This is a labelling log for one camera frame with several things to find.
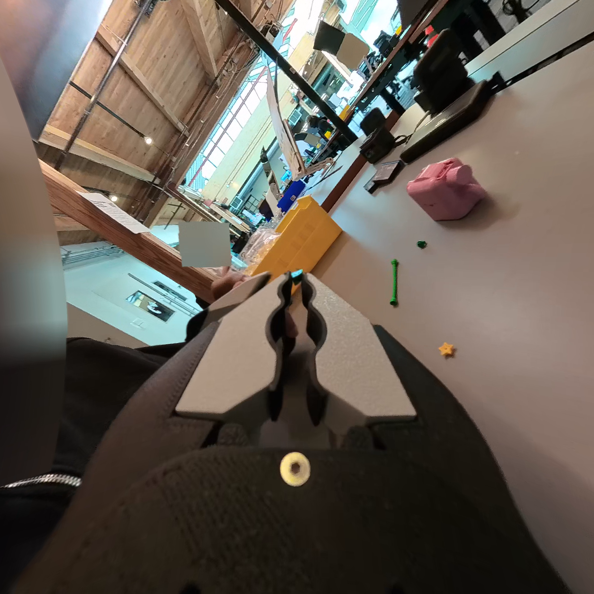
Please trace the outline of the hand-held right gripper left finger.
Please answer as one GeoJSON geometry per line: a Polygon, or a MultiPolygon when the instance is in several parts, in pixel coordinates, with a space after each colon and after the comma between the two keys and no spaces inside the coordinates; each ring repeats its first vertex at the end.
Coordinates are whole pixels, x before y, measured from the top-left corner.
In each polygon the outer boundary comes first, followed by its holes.
{"type": "Polygon", "coordinates": [[[292,350],[287,307],[292,274],[268,281],[210,324],[210,338],[175,413],[192,420],[239,425],[257,442],[261,427],[278,419],[283,366],[292,350]]]}

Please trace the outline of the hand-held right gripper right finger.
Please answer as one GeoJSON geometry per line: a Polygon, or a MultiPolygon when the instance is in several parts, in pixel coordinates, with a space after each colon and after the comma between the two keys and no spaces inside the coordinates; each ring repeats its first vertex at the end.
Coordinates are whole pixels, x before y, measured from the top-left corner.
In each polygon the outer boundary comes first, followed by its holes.
{"type": "Polygon", "coordinates": [[[418,420],[370,320],[311,273],[301,281],[305,330],[312,343],[305,363],[306,404],[327,447],[341,446],[351,429],[418,420]]]}

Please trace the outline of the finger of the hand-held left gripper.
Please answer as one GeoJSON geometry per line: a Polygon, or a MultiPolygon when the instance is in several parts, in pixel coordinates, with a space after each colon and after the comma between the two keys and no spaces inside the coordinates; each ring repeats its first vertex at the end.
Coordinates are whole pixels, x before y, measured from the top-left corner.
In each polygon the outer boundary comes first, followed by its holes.
{"type": "Polygon", "coordinates": [[[221,320],[238,305],[241,305],[241,303],[261,290],[270,281],[271,273],[264,272],[251,277],[253,280],[234,288],[192,317],[187,324],[187,340],[195,338],[209,324],[221,320]]]}

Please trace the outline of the person's left hand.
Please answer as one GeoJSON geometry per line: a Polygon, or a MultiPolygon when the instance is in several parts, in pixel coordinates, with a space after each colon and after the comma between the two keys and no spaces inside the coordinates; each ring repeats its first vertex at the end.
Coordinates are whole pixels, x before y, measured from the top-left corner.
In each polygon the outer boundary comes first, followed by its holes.
{"type": "Polygon", "coordinates": [[[243,283],[253,280],[252,277],[241,274],[236,271],[227,270],[224,274],[213,281],[211,286],[211,293],[213,302],[219,300],[234,288],[241,286],[243,283]]]}

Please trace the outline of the clear plastic bags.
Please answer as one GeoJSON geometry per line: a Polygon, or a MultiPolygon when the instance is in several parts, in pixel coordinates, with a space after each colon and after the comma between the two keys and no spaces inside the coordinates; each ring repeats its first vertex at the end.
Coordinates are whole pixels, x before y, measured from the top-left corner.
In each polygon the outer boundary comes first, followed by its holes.
{"type": "Polygon", "coordinates": [[[249,276],[256,274],[256,269],[263,263],[264,258],[280,237],[281,233],[275,229],[259,228],[254,231],[239,255],[239,259],[245,264],[242,269],[243,274],[249,276]]]}

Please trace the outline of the yellow plastic bin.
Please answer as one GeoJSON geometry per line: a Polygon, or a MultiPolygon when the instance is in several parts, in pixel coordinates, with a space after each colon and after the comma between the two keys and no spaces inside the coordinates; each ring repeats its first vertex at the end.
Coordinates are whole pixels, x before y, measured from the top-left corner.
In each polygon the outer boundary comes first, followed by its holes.
{"type": "Polygon", "coordinates": [[[286,272],[309,273],[342,232],[312,196],[298,198],[274,230],[271,247],[260,248],[244,274],[268,272],[273,280],[286,272]]]}

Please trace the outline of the blue plastic bin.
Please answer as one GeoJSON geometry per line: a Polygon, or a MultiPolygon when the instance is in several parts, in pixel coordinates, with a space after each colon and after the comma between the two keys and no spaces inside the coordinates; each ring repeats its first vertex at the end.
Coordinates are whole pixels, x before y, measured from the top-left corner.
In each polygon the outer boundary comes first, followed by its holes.
{"type": "Polygon", "coordinates": [[[302,179],[291,182],[278,201],[278,208],[283,213],[286,213],[292,207],[295,200],[301,195],[306,186],[307,183],[302,179]]]}

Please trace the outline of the white paper sheet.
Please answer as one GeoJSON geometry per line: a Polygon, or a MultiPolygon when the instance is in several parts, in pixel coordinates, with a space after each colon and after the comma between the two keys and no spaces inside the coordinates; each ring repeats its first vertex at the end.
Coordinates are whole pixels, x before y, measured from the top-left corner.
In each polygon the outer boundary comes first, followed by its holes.
{"type": "Polygon", "coordinates": [[[104,212],[110,219],[119,223],[133,234],[151,233],[148,227],[134,219],[131,215],[119,208],[112,200],[96,192],[79,192],[81,197],[104,212]]]}

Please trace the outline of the small black box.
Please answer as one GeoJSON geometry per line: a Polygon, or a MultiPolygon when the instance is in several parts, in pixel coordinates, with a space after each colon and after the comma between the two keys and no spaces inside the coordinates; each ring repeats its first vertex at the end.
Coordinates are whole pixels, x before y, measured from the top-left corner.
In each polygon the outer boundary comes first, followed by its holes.
{"type": "Polygon", "coordinates": [[[396,146],[396,138],[385,126],[378,127],[360,147],[360,155],[371,165],[386,157],[396,146]]]}

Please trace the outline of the flat black power bank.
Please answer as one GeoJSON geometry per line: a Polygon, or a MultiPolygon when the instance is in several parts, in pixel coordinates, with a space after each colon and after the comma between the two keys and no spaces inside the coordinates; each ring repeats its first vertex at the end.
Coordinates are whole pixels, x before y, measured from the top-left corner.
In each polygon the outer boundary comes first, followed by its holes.
{"type": "Polygon", "coordinates": [[[411,164],[474,123],[485,111],[492,94],[492,84],[488,80],[472,86],[430,122],[412,133],[400,153],[400,160],[406,165],[411,164]]]}

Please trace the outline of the brown paper bag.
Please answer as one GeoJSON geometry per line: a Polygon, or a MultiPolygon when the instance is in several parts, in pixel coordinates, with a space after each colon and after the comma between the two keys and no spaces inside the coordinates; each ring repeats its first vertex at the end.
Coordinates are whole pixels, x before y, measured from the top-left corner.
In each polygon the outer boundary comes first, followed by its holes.
{"type": "Polygon", "coordinates": [[[351,32],[346,32],[336,52],[339,63],[349,70],[358,70],[369,53],[369,45],[351,32]]]}

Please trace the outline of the black charger block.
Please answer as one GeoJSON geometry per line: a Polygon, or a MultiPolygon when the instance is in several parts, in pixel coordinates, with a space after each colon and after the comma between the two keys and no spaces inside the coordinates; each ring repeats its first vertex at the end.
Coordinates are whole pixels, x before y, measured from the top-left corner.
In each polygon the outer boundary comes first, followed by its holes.
{"type": "Polygon", "coordinates": [[[439,114],[474,85],[460,58],[461,52],[456,34],[447,28],[416,64],[414,100],[426,113],[439,114]]]}

